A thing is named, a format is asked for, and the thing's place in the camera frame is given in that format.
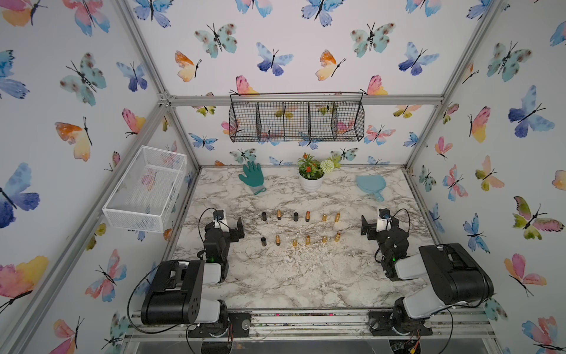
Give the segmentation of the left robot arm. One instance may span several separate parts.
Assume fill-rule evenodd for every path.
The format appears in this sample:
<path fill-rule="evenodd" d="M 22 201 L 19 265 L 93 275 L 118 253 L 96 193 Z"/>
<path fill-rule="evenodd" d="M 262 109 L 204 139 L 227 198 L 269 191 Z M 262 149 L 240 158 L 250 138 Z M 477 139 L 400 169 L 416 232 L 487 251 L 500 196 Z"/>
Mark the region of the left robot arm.
<path fill-rule="evenodd" d="M 156 271 L 141 308 L 144 325 L 228 325 L 227 306 L 206 299 L 204 285 L 226 280 L 230 246 L 245 237 L 243 220 L 229 228 L 221 221 L 205 227 L 204 254 L 196 260 L 168 260 Z"/>

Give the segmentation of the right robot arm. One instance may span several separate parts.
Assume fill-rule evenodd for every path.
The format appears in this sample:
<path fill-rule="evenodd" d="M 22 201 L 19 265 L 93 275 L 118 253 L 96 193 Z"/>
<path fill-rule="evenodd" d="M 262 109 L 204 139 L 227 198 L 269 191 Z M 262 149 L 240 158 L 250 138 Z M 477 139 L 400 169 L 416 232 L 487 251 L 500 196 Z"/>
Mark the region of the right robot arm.
<path fill-rule="evenodd" d="M 397 299 L 391 314 L 376 320 L 378 330 L 390 328 L 408 333 L 454 305 L 478 307 L 495 293 L 489 275 L 459 243 L 420 246 L 415 255 L 409 256 L 409 233 L 399 227 L 395 217 L 370 224 L 362 216 L 361 235 L 377 242 L 374 259 L 389 280 L 430 281 L 417 293 Z"/>

